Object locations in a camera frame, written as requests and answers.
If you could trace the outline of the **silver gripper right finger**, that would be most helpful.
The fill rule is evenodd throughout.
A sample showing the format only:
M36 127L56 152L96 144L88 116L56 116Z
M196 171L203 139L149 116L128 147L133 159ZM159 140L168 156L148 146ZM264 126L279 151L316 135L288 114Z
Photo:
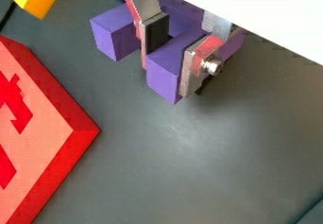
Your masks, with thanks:
M183 54L179 94L188 97L208 76L215 76L227 59L243 45L243 29L209 11L204 11L201 29L207 34Z

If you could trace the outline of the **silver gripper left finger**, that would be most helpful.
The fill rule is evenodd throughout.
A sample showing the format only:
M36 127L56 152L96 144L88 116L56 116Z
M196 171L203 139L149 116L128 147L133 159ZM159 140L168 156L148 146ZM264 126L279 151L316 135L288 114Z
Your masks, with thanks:
M141 42L141 65L147 55L169 39L169 15L161 11L159 0L125 0Z

